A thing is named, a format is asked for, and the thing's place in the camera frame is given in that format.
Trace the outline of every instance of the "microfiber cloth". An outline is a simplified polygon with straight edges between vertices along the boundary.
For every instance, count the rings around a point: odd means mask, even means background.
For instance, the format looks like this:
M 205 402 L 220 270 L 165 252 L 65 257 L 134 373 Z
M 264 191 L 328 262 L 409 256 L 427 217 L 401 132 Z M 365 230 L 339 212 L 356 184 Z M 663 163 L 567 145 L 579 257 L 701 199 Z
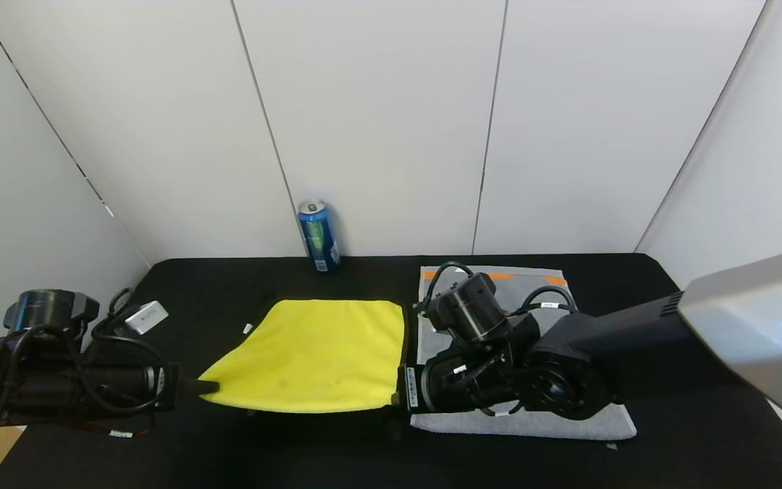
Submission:
M 201 380 L 210 402 L 273 412 L 381 408 L 397 388 L 403 309 L 388 301 L 283 300 Z
M 506 266 L 471 266 L 473 272 L 484 272 L 497 286 L 496 298 L 500 307 L 514 310 L 521 306 L 531 291 L 543 285 L 557 285 L 568 290 L 567 281 L 559 270 L 519 268 Z M 437 267 L 422 267 L 419 297 L 424 297 L 426 288 L 434 278 Z M 463 270 L 449 269 L 440 275 L 435 291 L 444 291 L 454 282 L 460 282 Z M 539 296 L 542 301 L 563 302 L 556 292 Z M 567 314 L 559 309 L 536 309 L 533 316 L 539 322 L 542 334 L 559 318 Z M 418 363 L 435 356 L 451 344 L 446 333 L 434 331 L 430 321 L 419 318 Z M 515 402 L 496 405 L 495 412 L 508 412 Z M 414 414 L 410 424 L 413 427 L 435 433 L 502 434 L 534 437 L 561 437 L 562 439 L 618 440 L 630 439 L 636 434 L 635 424 L 623 405 L 611 403 L 589 420 L 573 421 L 561 418 L 552 412 L 519 411 L 510 416 L 489 417 L 481 411 L 454 412 L 453 414 Z

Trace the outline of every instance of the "white label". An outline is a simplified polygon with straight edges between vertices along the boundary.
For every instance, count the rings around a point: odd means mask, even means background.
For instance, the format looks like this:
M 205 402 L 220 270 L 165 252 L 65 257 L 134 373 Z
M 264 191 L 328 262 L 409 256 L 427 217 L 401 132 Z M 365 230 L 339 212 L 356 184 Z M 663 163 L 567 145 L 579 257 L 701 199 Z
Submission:
M 138 334 L 144 334 L 162 322 L 162 319 L 167 318 L 168 312 L 159 304 L 159 301 L 154 300 L 149 304 L 143 304 L 141 309 L 125 320 L 125 324 L 131 329 L 137 331 Z
M 415 387 L 415 368 L 406 367 L 406 392 L 409 394 L 409 407 L 418 408 L 418 389 Z
M 165 388 L 165 369 L 164 368 L 160 368 L 159 369 L 159 381 L 155 383 L 155 395 L 158 396 L 159 393 L 164 388 Z M 161 404 L 162 404 L 161 401 L 155 403 L 155 405 L 161 405 Z
M 336 242 L 334 242 L 334 245 L 331 247 L 331 261 L 339 264 L 339 251 L 336 249 Z

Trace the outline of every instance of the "can lid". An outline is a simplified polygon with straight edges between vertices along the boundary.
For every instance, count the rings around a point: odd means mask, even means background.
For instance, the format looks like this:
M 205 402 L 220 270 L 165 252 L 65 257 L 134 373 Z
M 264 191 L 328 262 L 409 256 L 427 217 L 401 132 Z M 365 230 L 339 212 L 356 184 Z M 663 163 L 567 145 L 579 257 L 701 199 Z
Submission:
M 325 208 L 325 203 L 317 198 L 310 198 L 310 200 L 304 200 L 297 207 L 298 213 L 301 214 L 316 214 L 320 213 Z

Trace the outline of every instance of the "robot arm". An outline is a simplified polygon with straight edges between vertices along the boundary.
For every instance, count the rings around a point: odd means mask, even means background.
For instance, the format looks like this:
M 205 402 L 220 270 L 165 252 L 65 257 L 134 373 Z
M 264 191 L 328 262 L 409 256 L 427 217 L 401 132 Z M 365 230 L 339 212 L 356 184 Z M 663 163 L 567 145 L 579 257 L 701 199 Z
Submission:
M 744 382 L 782 407 L 782 255 L 599 318 L 567 297 L 559 307 L 570 314 L 542 337 L 527 311 L 558 304 L 530 304 L 537 290 L 506 312 L 487 275 L 447 266 L 468 278 L 434 297 L 429 287 L 416 309 L 453 344 L 401 368 L 410 412 L 491 414 L 491 405 L 517 399 L 513 411 L 583 420 L 610 402 Z
M 180 378 L 149 344 L 128 335 L 125 319 L 139 307 L 115 309 L 93 328 L 93 343 L 80 353 L 98 303 L 84 294 L 26 291 L 10 306 L 0 339 L 0 427 L 63 423 L 92 428 L 91 420 L 125 418 L 172 409 L 184 391 L 210 393 L 218 384 Z M 103 344 L 128 343 L 147 353 L 140 365 L 95 362 Z

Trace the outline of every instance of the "orange tape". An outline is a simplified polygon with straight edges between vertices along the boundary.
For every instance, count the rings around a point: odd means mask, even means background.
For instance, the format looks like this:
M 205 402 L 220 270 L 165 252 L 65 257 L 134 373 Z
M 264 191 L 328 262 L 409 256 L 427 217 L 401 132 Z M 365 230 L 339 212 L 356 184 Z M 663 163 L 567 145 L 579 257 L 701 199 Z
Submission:
M 425 270 L 423 276 L 425 279 L 430 280 L 436 276 L 436 272 L 434 270 Z M 511 280 L 513 275 L 511 273 L 488 273 L 488 276 L 493 280 Z
M 568 282 L 564 278 L 559 278 L 559 276 L 545 276 L 545 281 L 551 285 L 568 285 Z

